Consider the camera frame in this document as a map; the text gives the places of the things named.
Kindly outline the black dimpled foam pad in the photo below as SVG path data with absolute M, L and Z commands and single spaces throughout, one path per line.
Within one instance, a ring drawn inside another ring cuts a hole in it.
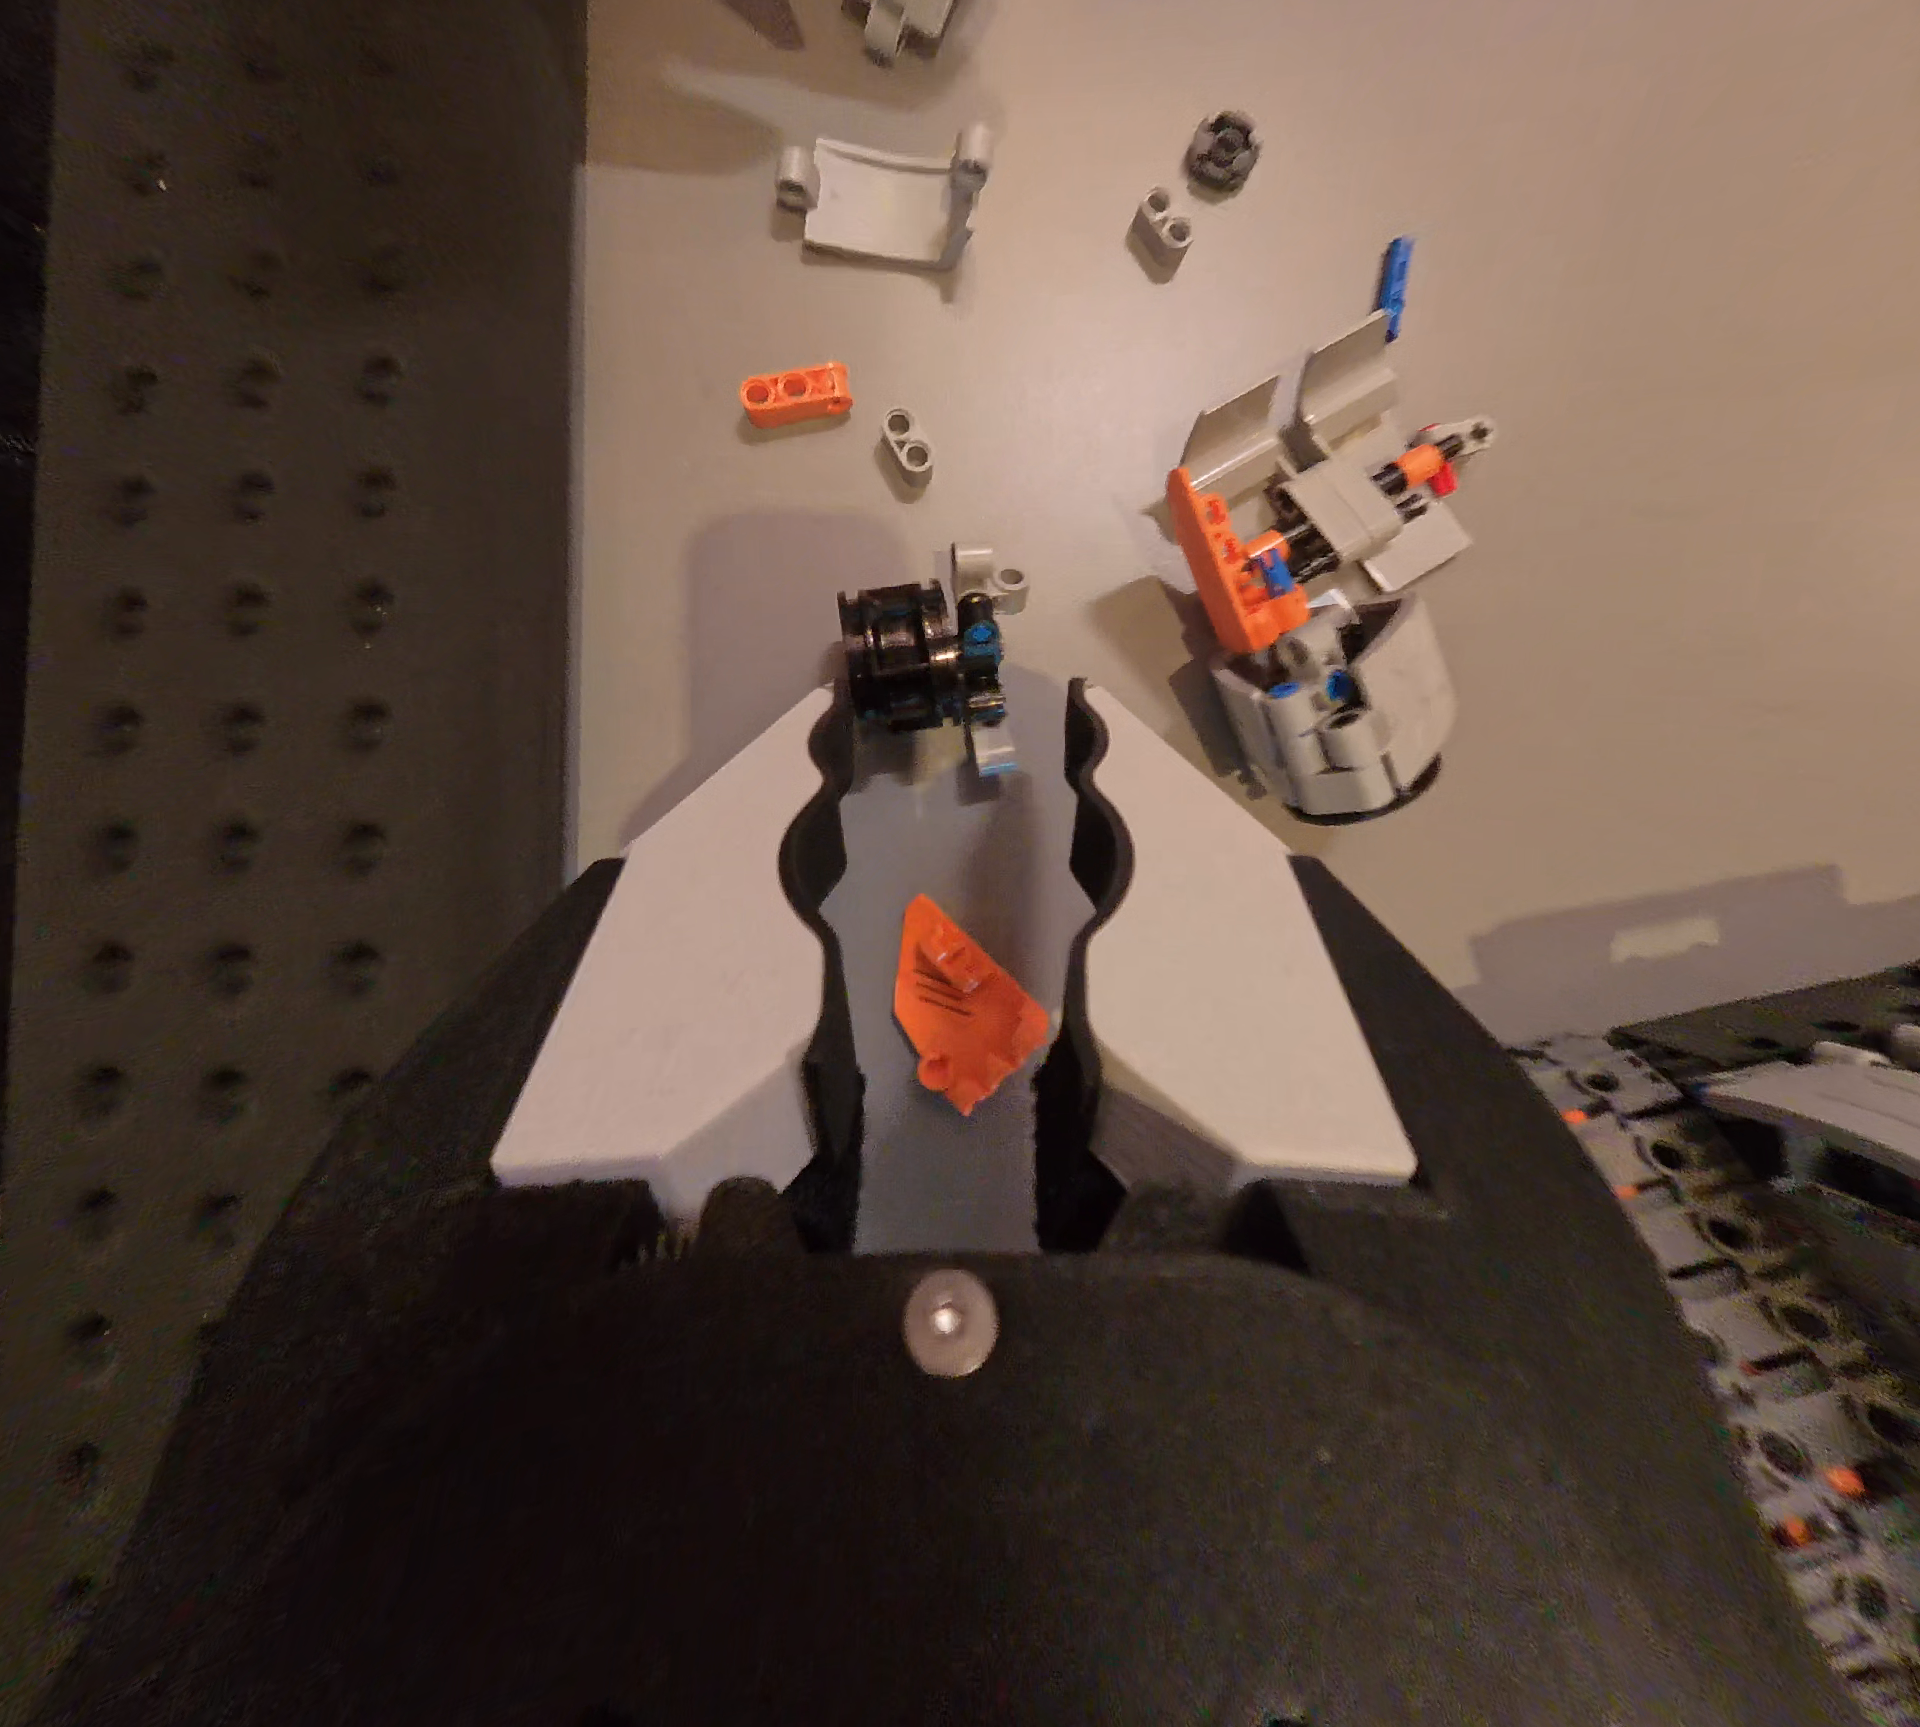
M 242 1268 L 560 882 L 587 0 L 60 0 L 4 1724 Z

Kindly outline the grey orange block assembly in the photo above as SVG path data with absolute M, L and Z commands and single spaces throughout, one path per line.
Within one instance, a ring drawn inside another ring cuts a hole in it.
M 1164 483 L 1164 525 L 1205 619 L 1205 673 L 1243 772 L 1294 818 L 1356 826 L 1438 780 L 1459 720 L 1421 587 L 1470 539 L 1463 475 L 1488 417 L 1409 431 L 1383 307 L 1205 411 Z

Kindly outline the orange three-hole beam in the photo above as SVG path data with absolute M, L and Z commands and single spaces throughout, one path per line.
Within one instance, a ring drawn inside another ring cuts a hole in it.
M 852 413 L 852 381 L 843 363 L 777 371 L 739 385 L 739 407 L 756 431 L 780 431 Z

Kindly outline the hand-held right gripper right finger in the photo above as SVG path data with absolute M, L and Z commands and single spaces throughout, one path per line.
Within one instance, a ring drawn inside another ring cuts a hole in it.
M 1089 918 L 1034 1076 L 1034 1218 L 1091 1252 L 1142 1190 L 1390 1194 L 1421 1160 L 1286 848 L 1112 692 L 1069 685 Z

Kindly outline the dark grey round block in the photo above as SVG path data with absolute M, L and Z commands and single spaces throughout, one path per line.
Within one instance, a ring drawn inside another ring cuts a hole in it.
M 1239 197 L 1261 161 L 1261 137 L 1255 121 L 1239 111 L 1220 111 L 1203 119 L 1185 157 L 1189 185 L 1211 199 Z

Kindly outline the tracked toy robot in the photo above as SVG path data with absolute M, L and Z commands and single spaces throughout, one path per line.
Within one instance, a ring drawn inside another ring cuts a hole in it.
M 1919 972 L 1514 1044 L 1687 1324 L 1799 1616 L 1919 1722 Z

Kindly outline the black toy wheel assembly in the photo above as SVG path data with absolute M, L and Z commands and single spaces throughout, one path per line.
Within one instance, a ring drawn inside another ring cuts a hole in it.
M 951 581 L 840 595 L 840 655 L 852 718 L 862 732 L 956 728 L 972 772 L 1018 770 L 1007 730 L 1003 621 L 1020 615 L 1031 581 L 989 547 L 951 547 Z

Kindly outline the orange wedge block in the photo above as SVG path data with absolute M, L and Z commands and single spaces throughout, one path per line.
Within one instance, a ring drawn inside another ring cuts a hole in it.
M 1047 1008 L 929 896 L 903 916 L 892 1012 L 924 1092 L 972 1116 L 1051 1036 Z

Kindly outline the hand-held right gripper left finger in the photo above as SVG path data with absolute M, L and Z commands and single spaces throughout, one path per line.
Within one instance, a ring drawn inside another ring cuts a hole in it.
M 852 710 L 820 687 L 637 836 L 515 1112 L 504 1188 L 641 1182 L 692 1224 L 761 1180 L 816 1250 L 856 1234 L 865 1128 L 844 950 Z

